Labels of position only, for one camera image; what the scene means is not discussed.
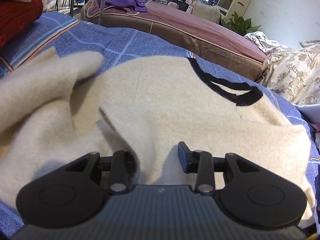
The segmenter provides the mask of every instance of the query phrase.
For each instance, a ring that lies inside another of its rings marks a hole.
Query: orange stripe
[[[2,56],[0,56],[0,60],[7,67],[7,69],[9,69],[10,72],[13,72],[14,69],[9,65],[9,63]]]
[[[70,25],[68,28],[62,30],[61,32],[57,33],[55,36],[53,36],[51,39],[47,40],[44,44],[42,44],[38,49],[36,49],[23,63],[26,63],[30,60],[32,60],[35,56],[38,55],[38,53],[43,49],[45,46],[47,46],[51,41],[54,41],[56,38],[58,38],[61,34],[65,33],[66,31],[70,30],[74,26],[78,25],[80,21],[74,23],[73,25]]]

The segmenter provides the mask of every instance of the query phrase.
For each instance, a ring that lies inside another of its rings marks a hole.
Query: brown mattress side
[[[83,10],[81,11],[81,19],[84,19]],[[98,17],[92,18],[90,22],[97,24]],[[238,55],[159,22],[127,15],[105,14],[102,19],[102,25],[105,27],[127,27],[151,33],[252,81],[257,81],[264,71],[264,69],[262,69],[262,63],[257,60]]]

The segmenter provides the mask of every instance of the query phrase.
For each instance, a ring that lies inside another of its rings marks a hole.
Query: metal screw
[[[198,187],[198,191],[202,192],[202,193],[209,193],[209,192],[213,191],[213,187],[209,184],[201,184]]]
[[[110,186],[110,189],[114,192],[121,192],[126,190],[126,186],[122,183],[115,183]]]

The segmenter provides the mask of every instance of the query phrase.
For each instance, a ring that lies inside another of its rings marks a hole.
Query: ribbed gray surface
[[[245,228],[226,217],[211,197],[188,186],[136,186],[112,197],[90,221],[65,229],[26,226],[13,240],[300,240],[296,227],[278,231]]]

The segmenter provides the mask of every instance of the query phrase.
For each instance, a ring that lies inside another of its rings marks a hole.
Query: red button
[[[0,47],[3,47],[6,42],[7,42],[7,36],[5,34],[2,34],[0,36]]]
[[[23,22],[22,19],[19,19],[19,20],[18,20],[18,24],[17,24],[17,28],[18,28],[19,30],[21,30],[23,27],[24,27],[24,22]]]

